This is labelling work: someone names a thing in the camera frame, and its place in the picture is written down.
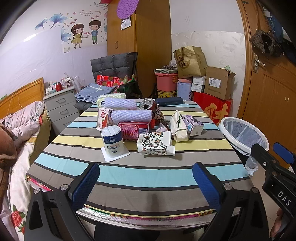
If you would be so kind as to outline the right hand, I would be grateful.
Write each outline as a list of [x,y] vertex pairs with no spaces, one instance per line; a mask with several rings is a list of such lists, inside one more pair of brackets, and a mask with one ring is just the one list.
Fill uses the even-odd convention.
[[274,221],[274,225],[270,231],[270,236],[272,238],[274,238],[276,236],[276,234],[279,232],[280,227],[281,227],[281,223],[282,223],[282,217],[283,217],[283,210],[280,208],[277,213],[277,218]]

